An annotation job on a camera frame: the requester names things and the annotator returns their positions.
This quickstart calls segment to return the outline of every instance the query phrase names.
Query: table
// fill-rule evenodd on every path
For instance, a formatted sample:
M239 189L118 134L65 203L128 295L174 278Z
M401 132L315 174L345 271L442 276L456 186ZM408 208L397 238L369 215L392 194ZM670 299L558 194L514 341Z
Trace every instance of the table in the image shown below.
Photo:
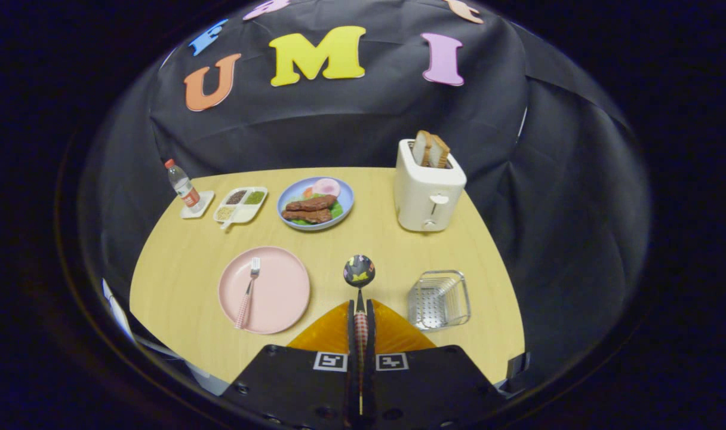
M262 346L286 345L328 310L355 299L357 289L342 278L350 256L365 254L376 264L375 280L363 289L365 298L379 300L404 317L407 292L422 272L456 269L466 276L472 317L461 326L426 335L437 346L461 346L491 383L504 379L507 361L524 352L524 335L514 290L485 223L463 193L447 229L406 231L395 215L394 174L394 168L301 168L193 179L197 190L215 191L214 201L194 220L180 218L180 199L170 203L137 261L130 311L184 359L231 382ZM338 177L355 191L346 220L328 231L297 231L276 213L284 189L312 176ZM262 209L251 222L222 231L213 220L219 201L233 188L249 186L268 188ZM218 300L224 267L243 251L263 245L292 251L310 279L305 314L278 334L235 329Z

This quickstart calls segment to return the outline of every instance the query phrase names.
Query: yellow letter m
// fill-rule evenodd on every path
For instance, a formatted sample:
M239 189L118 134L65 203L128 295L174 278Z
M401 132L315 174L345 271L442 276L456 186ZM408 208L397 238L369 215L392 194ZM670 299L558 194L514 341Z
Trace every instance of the yellow letter m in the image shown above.
M300 74L295 73L295 64L307 79L315 79L327 59L328 67L323 70L327 79L363 76L365 69L358 64L358 41L362 35L365 28L346 25L333 28L317 47L300 33L273 39L269 45L275 47L276 65L270 84L280 87L298 82Z

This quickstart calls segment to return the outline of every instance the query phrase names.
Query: white toaster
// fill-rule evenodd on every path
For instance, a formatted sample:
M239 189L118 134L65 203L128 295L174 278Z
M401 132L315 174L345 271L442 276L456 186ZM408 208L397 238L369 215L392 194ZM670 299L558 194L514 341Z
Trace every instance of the white toaster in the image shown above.
M442 231L466 185L466 175L453 155L445 168L425 168L413 160L413 139L398 144L395 172L395 213L409 231Z

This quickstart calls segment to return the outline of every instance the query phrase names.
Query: foam letter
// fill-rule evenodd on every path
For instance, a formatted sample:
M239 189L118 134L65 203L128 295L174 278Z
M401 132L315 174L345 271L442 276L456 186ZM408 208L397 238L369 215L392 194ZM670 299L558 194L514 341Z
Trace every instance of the foam letter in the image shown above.
M258 17L261 14L278 11L278 9L283 9L287 6L289 6L289 0L270 0L270 2L262 3L254 8L253 11L246 14L244 16L244 21L253 19L253 17Z
M429 42L429 68L422 74L424 79L456 87L464 85L464 78L459 76L459 64L456 60L456 51L463 46L462 43L434 33L421 33L421 36Z
M208 96L204 95L204 75L210 68L202 67L189 74L183 81L185 82L185 104L188 109L199 112L216 106L224 100L233 88L233 69L235 61L239 58L241 58L240 54L233 54L215 63L215 67L219 68L220 72L219 85L217 90Z
M273 87L295 84L300 75L295 73L294 64L307 79L315 79L320 68L328 59L323 76L328 79L362 77L365 69L358 64L358 41L365 35L365 28L354 25L333 28L317 47L314 47L300 33L280 36L270 41L275 47L275 77L270 80Z
M208 29L206 32L203 32L202 35L198 36L198 38L195 38L192 42L190 42L188 46L193 47L194 57L196 57L196 55L198 55L201 51L207 49L207 46L210 46L210 44L217 39L218 33L222 31L222 25L226 22L227 19L223 19L217 24L214 24L213 27Z
M464 2L459 2L459 0L445 0L448 2L448 7L451 8L451 11L453 13L457 14L457 16L462 17L463 19L466 19L469 22L474 22L475 24L482 24L483 21L479 19L476 16L473 16L472 12L475 12L475 14L479 14L480 12L477 9L470 8L466 5Z

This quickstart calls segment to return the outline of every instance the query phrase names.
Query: bottle label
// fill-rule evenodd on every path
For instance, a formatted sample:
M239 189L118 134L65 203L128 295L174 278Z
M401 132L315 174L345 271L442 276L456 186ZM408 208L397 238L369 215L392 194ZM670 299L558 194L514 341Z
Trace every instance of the bottle label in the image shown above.
M182 185L180 185L180 187L175 188L175 192L177 192L177 195L183 199L185 205L188 207L193 207L199 203L199 199L201 199L198 191L196 191L196 188L193 187L193 183L191 183L190 180L186 180Z

